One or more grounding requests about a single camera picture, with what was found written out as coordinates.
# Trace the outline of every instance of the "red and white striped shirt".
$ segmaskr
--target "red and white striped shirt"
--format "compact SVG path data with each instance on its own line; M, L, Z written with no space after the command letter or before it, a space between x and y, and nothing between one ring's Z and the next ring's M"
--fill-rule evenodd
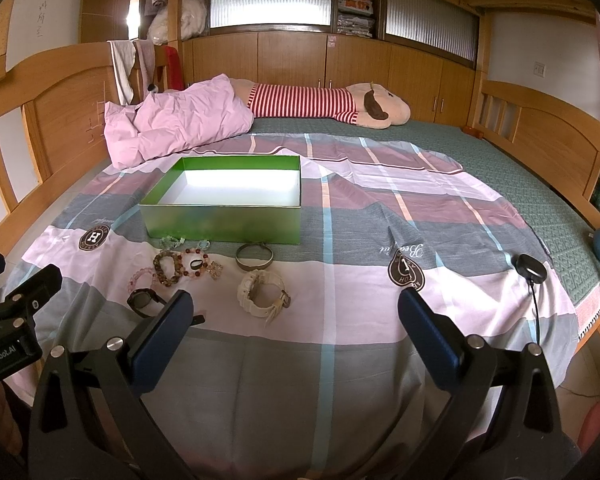
M247 106L254 117L331 118L356 124L358 112L346 88L314 88L256 83Z

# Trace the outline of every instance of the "wooden bed rail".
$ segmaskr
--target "wooden bed rail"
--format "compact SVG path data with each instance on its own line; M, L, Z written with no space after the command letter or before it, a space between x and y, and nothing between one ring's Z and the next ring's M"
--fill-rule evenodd
M154 82L167 65L163 47L155 49ZM129 76L136 102L142 87L136 64ZM84 43L40 52L24 59L0 79L0 117L20 108L37 186L17 200L0 147L0 196L7 216L0 222L5 256L36 219L69 186L107 157L104 102L118 101L108 43Z
M593 227L589 202L600 177L600 121L560 99L510 83L484 81L475 128L560 193ZM600 317L578 344L596 331Z

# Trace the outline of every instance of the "green box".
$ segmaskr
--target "green box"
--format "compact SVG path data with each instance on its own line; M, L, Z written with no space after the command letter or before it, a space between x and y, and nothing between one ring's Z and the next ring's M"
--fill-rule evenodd
M184 156L140 202L149 236L300 243L300 157Z

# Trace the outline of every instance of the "pink beaded bracelet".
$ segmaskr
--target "pink beaded bracelet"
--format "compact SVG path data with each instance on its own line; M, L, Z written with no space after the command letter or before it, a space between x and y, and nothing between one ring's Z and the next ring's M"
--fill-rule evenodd
M127 287L129 294L131 294L134 290L136 290L136 283L140 279L140 276L142 276L144 274L151 275L151 288L154 288L155 285L157 285L157 279L158 279L157 274L151 267L145 267L144 269L138 270L138 272L136 272L131 277L131 280L129 281L129 285Z

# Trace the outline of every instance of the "wooden cabinet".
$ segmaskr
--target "wooden cabinet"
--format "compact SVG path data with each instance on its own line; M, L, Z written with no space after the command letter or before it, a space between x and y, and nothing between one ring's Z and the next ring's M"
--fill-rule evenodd
M389 91L411 108L411 119L465 126L475 72L414 48L392 45Z
M475 72L470 68L444 60L436 122L465 126L474 91Z
M225 73L268 84L342 88L375 82L411 107L411 119L465 126L475 72L415 48L317 32L239 32L184 41L186 83Z
M78 17L80 43L126 40L129 0L82 0Z
M438 109L443 59L414 48L392 45L386 88L411 108L411 119L432 123Z
M258 33L259 83L323 86L327 35L316 32Z
M258 81L257 32L195 38L184 41L182 47L185 83L205 81L223 73L235 79ZM191 69L193 80L189 80Z
M324 80L333 88L371 81L387 88L390 59L389 43L329 34Z

